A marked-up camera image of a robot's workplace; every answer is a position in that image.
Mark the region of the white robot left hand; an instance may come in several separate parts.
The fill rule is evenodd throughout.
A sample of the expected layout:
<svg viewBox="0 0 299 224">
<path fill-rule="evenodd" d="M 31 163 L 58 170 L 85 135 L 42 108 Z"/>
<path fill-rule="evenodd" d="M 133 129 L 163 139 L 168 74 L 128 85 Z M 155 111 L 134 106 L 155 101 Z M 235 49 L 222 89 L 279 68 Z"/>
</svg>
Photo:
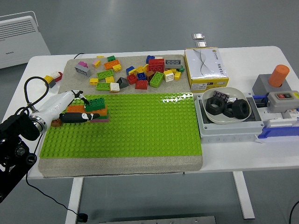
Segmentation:
<svg viewBox="0 0 299 224">
<path fill-rule="evenodd" d="M 29 117 L 42 133 L 47 131 L 52 121 L 56 119 L 60 119 L 63 123 L 84 123 L 100 117 L 98 113 L 86 112 L 71 112 L 63 115 L 62 112 L 76 98 L 89 104 L 89 101 L 85 98 L 82 91 L 66 91 L 50 97 L 37 112 L 32 113 Z"/>
</svg>

